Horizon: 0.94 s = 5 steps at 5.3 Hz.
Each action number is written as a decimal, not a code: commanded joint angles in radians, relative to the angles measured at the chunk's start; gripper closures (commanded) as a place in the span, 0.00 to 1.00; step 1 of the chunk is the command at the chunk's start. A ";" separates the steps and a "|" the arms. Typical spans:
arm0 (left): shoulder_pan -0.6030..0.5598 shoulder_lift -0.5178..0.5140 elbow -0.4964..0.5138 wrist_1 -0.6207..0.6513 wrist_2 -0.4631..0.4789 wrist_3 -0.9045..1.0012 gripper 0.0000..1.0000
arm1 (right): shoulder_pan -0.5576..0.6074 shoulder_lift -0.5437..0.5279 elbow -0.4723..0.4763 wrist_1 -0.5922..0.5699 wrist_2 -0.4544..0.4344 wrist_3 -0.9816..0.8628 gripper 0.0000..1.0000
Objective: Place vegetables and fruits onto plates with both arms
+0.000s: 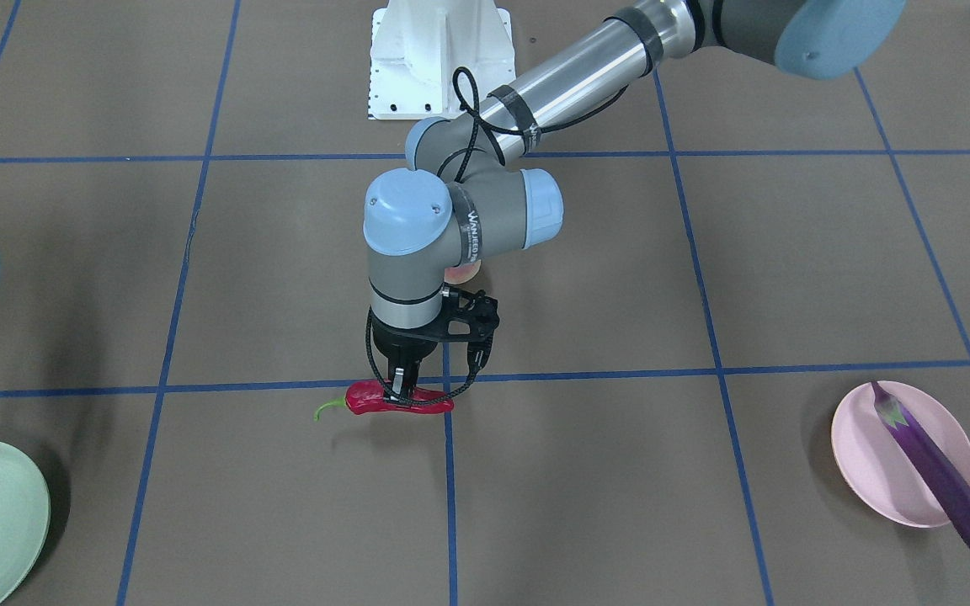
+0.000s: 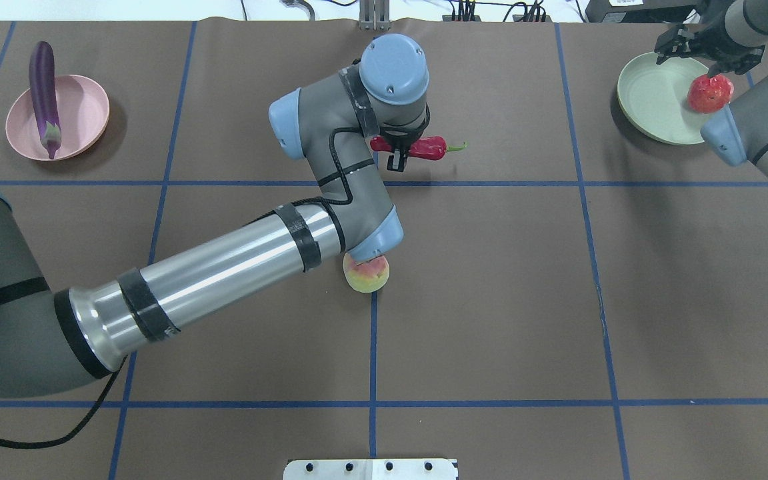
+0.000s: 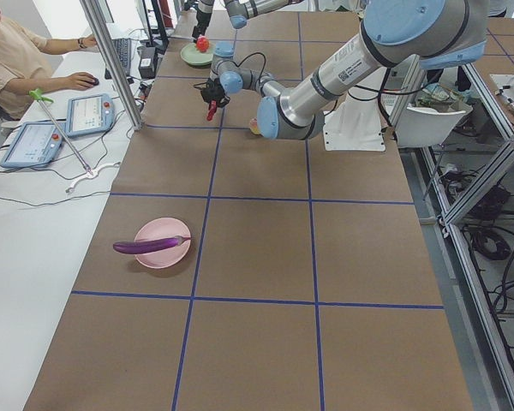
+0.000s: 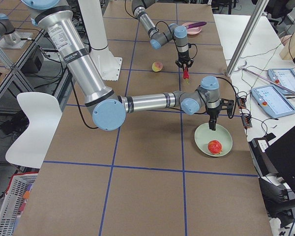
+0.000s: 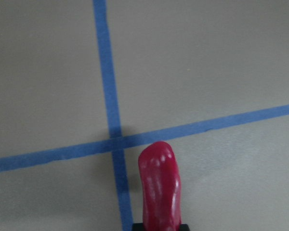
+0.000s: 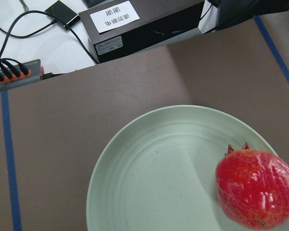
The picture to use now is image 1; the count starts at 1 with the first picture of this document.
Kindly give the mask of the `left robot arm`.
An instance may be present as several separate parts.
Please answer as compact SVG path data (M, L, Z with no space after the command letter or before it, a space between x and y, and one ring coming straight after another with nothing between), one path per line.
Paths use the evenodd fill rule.
M665 59L717 46L806 79L835 79L869 58L900 19L902 1L639 1L514 81L481 93L470 70L451 74L461 115L409 131L405 168L367 188L363 238L372 303L369 359L387 369L351 385L355 414L453 409L454 392L418 386L441 343L465 343L470 385L488 364L498 304L455 287L448 268L523 250L562 227L562 193L546 170L511 170L547 135L604 111Z

